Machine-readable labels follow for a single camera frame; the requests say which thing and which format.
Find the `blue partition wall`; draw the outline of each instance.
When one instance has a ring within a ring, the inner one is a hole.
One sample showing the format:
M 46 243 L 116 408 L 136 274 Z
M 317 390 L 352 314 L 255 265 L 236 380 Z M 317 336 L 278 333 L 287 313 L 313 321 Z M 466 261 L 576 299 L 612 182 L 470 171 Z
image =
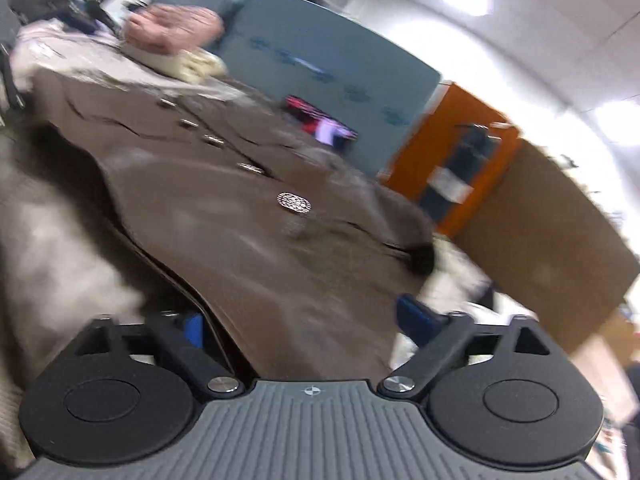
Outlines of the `blue partition wall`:
M 220 12 L 231 0 L 159 1 Z M 440 74 L 389 40 L 306 0 L 242 1 L 216 52 L 232 77 L 276 102 L 296 95 L 356 131 L 346 158 L 375 176 L 405 142 Z

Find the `folded towel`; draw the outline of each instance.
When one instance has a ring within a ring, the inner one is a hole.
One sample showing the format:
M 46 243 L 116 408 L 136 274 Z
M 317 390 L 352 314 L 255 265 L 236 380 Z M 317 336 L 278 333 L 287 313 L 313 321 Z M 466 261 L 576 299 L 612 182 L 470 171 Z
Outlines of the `folded towel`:
M 207 77 L 226 74 L 225 63 L 206 50 L 181 50 L 174 56 L 162 56 L 141 50 L 129 43 L 120 45 L 121 51 L 131 59 L 161 74 L 175 77 L 187 83 L 200 83 Z
M 213 10 L 154 4 L 132 14 L 123 33 L 127 43 L 140 50 L 172 55 L 210 43 L 224 30 Z

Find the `metal screw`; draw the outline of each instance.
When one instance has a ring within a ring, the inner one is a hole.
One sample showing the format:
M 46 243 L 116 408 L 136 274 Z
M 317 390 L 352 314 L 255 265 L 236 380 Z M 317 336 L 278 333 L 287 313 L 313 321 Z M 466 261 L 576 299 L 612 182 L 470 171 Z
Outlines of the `metal screw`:
M 230 394 L 240 387 L 240 383 L 233 377 L 214 377 L 207 383 L 207 388 L 217 394 Z
M 207 144 L 211 144 L 217 148 L 222 148 L 225 145 L 225 141 L 220 139 L 220 137 L 214 137 L 213 135 L 205 135 L 202 136 L 202 140 Z
M 382 385 L 390 392 L 395 392 L 397 394 L 404 394 L 405 392 L 410 392 L 415 388 L 414 380 L 409 377 L 402 377 L 398 375 L 387 377 L 383 381 Z
M 175 108 L 176 104 L 172 103 L 171 101 L 167 101 L 166 99 L 160 99 L 158 101 L 158 104 L 162 107 L 162 108 Z
M 189 129 L 198 127 L 196 123 L 194 123 L 193 121 L 188 121 L 187 119 L 180 119 L 180 126 Z

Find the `beige fabric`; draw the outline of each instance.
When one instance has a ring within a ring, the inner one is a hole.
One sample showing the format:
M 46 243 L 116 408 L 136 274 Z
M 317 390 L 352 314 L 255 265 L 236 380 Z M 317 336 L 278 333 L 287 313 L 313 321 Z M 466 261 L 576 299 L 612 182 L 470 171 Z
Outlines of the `beige fabric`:
M 5 359 L 3 355 L 0 363 L 0 459 L 9 468 L 24 468 L 33 455 L 18 424 L 23 392 L 11 377 Z
M 192 52 L 181 50 L 174 56 L 152 54 L 129 43 L 123 43 L 120 49 L 131 59 L 156 70 L 156 72 L 187 83 L 202 83 L 208 77 L 226 75 L 224 61 L 201 48 Z

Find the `gray textured gripper base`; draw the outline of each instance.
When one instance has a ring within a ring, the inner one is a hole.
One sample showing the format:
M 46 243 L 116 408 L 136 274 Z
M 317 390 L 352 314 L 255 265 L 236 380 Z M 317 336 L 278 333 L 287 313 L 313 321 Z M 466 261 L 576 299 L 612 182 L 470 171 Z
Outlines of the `gray textured gripper base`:
M 312 386 L 320 391 L 310 390 Z M 540 473 L 514 473 L 477 464 L 443 444 L 416 406 L 381 399 L 364 381 L 259 381 L 247 396 L 211 402 L 187 435 L 153 456 L 106 469 L 77 468 L 43 458 L 20 478 L 524 480 L 524 477 L 597 479 L 580 463 Z

